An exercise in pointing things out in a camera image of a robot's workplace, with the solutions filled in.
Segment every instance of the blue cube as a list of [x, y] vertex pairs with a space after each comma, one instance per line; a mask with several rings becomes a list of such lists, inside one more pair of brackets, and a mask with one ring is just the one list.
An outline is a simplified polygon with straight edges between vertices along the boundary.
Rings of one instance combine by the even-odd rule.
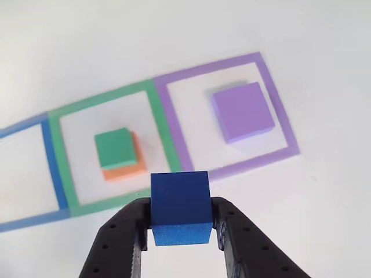
[[213, 214], [207, 171], [151, 174], [156, 246], [208, 243]]

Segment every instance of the square frame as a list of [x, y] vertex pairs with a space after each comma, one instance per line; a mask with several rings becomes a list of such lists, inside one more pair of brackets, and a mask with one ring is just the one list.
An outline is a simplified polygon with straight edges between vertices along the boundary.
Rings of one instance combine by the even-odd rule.
[[50, 175], [52, 177], [54, 191], [56, 193], [59, 211], [51, 213], [40, 214], [32, 217], [26, 217], [20, 220], [9, 221], [0, 224], [0, 232], [11, 231], [14, 229], [26, 228], [29, 226], [44, 224], [48, 222], [63, 220], [71, 217], [70, 210], [67, 204], [67, 198], [62, 187], [61, 177], [54, 152], [52, 135], [50, 131], [50, 123], [48, 114], [43, 113], [15, 125], [9, 126], [0, 130], [0, 138], [7, 137], [19, 131], [25, 130], [35, 125], [41, 125], [42, 136], [45, 146], [46, 157], [48, 160]]
[[166, 118], [168, 119], [168, 124], [173, 137], [173, 141], [180, 157], [183, 171], [194, 171], [194, 165], [192, 163], [190, 153], [187, 149], [187, 144], [184, 139], [183, 132], [181, 130], [181, 126], [167, 85], [176, 81], [180, 81], [182, 79], [188, 79], [198, 75], [209, 74], [218, 70], [224, 70], [227, 68], [237, 67], [239, 65], [250, 63], [256, 63], [265, 87], [267, 88], [269, 97], [272, 101], [288, 146], [286, 148], [282, 148], [277, 151], [267, 153], [265, 155], [257, 156], [255, 158], [211, 170], [209, 171], [209, 179], [215, 180], [228, 177], [261, 166], [266, 166], [268, 164], [289, 158], [294, 155], [298, 155], [300, 153], [299, 146], [289, 122], [289, 118], [283, 107], [282, 101], [279, 98], [278, 91], [274, 85], [267, 65], [265, 64], [260, 52], [255, 52], [252, 54], [220, 60], [209, 64], [199, 65], [193, 68], [176, 71], [171, 74], [165, 74], [154, 78], [158, 94], [165, 109], [165, 114]]
[[174, 145], [170, 128], [166, 120], [165, 111], [161, 103], [160, 97], [156, 90], [154, 81], [149, 79], [142, 82], [133, 83], [121, 87], [116, 90], [98, 94], [93, 97], [86, 98], [84, 100], [66, 105], [54, 111], [48, 112], [50, 127], [52, 131], [52, 140], [54, 145], [54, 151], [56, 154], [56, 160], [61, 175], [62, 186], [66, 194], [67, 203], [70, 208], [71, 215], [73, 217], [95, 213], [101, 210], [111, 209], [113, 207], [123, 206], [132, 200], [139, 197], [150, 196], [150, 189], [143, 189], [140, 191], [119, 195], [117, 197], [101, 200], [98, 202], [80, 205], [78, 197], [74, 188], [74, 182], [72, 179], [70, 165], [68, 163], [68, 157], [63, 141], [63, 134], [60, 125], [60, 118], [62, 116], [78, 112], [85, 108], [89, 108], [95, 105], [105, 103], [107, 101], [115, 100], [117, 98], [125, 97], [130, 94], [145, 91], [147, 93], [148, 100], [152, 109], [152, 114], [157, 125], [157, 130], [162, 141], [163, 150], [168, 161], [170, 170], [181, 171], [180, 159], [178, 157], [176, 147]]

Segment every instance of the foam cube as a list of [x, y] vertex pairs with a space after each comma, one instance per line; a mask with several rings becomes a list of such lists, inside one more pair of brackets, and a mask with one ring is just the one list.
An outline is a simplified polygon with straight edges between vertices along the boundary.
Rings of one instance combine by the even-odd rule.
[[270, 131], [275, 126], [259, 83], [217, 92], [212, 104], [226, 143]]
[[139, 138], [134, 132], [132, 132], [132, 136], [134, 139], [134, 147], [135, 153], [138, 158], [138, 163], [131, 166], [116, 168], [113, 170], [102, 169], [103, 176], [106, 181], [118, 181], [124, 178], [133, 177], [134, 175], [145, 173], [147, 171], [146, 162], [140, 149]]
[[208, 172], [151, 174], [157, 246], [208, 243], [213, 226]]
[[95, 135], [100, 167], [111, 170], [137, 163], [131, 132], [124, 128]]

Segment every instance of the purple cube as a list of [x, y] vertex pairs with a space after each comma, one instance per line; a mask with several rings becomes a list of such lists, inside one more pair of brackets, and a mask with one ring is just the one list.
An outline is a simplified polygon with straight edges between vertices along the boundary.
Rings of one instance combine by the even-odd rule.
[[228, 144], [275, 126], [258, 82], [217, 92], [212, 104]]

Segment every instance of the green cube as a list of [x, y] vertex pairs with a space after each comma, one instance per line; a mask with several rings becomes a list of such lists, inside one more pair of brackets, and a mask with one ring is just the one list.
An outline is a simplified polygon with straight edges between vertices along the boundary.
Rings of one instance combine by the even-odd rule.
[[95, 135], [100, 167], [112, 170], [138, 162], [131, 132], [124, 128]]

